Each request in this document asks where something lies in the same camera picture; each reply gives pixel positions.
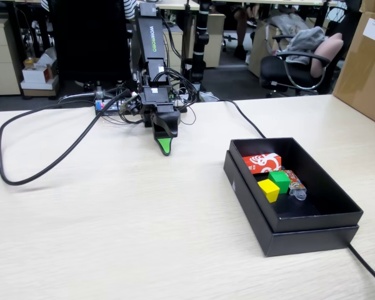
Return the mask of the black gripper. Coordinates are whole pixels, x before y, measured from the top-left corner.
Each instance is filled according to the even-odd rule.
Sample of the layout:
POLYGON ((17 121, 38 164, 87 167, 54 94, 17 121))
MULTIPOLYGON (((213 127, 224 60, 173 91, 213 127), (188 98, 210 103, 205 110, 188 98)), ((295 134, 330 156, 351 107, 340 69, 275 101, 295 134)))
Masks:
POLYGON ((141 98, 140 114, 151 114, 153 138, 163 155, 171 153, 173 138, 178 136, 181 113, 174 110, 166 87, 144 87, 141 98))

